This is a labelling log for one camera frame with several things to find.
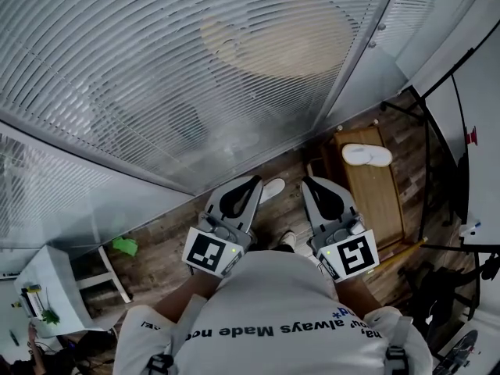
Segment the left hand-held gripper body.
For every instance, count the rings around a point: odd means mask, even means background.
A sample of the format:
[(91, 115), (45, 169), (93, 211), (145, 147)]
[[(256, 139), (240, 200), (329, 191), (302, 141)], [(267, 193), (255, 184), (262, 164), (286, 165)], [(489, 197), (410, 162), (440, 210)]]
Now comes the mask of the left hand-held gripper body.
[(219, 278), (226, 277), (255, 243), (255, 235), (202, 212), (197, 227), (191, 227), (182, 261), (190, 267)]

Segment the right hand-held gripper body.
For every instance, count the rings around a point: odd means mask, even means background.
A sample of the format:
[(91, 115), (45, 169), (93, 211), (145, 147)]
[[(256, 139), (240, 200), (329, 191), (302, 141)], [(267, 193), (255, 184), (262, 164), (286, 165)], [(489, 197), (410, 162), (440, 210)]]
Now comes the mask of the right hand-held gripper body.
[(333, 282), (365, 273), (379, 265), (374, 233), (351, 207), (336, 220), (326, 220), (317, 209), (307, 213), (312, 228), (308, 246)]

